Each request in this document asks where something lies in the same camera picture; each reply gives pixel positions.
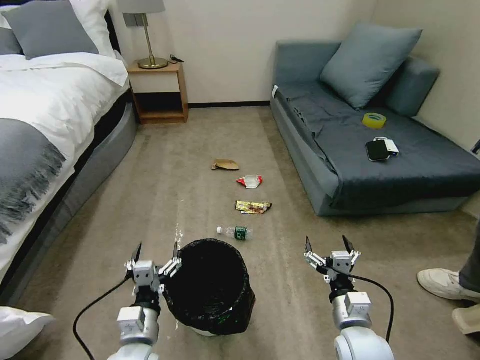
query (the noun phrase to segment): wooden nightstand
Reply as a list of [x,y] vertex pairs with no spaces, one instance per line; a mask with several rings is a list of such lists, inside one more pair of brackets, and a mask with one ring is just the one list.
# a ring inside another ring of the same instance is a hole
[[134,63],[128,74],[141,124],[187,122],[189,101],[181,63],[152,70]]

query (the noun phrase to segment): black trash bag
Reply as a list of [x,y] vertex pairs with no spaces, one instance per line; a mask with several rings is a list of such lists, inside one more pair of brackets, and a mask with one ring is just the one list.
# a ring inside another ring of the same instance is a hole
[[163,292],[173,316],[215,335],[247,330],[256,299],[238,250],[209,238],[189,243],[179,256],[182,267]]

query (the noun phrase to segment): shoe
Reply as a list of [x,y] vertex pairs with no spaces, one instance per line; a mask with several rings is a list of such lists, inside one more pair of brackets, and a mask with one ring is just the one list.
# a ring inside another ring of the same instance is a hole
[[480,293],[460,285],[458,272],[446,269],[423,270],[416,276],[418,283],[429,293],[449,300],[470,300],[480,303]]
[[480,333],[480,305],[455,309],[451,316],[463,335]]

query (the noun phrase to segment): lamp base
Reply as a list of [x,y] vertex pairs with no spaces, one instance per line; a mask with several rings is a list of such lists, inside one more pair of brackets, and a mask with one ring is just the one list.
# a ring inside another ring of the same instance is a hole
[[169,62],[161,57],[155,57],[154,61],[150,61],[150,58],[138,60],[138,67],[141,69],[161,69],[166,68],[169,65]]

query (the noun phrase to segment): tape roll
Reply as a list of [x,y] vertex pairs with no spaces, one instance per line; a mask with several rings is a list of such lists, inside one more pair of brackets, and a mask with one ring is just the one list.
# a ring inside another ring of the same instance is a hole
[[381,129],[384,127],[387,118],[376,112],[367,112],[361,121],[363,125],[372,129]]

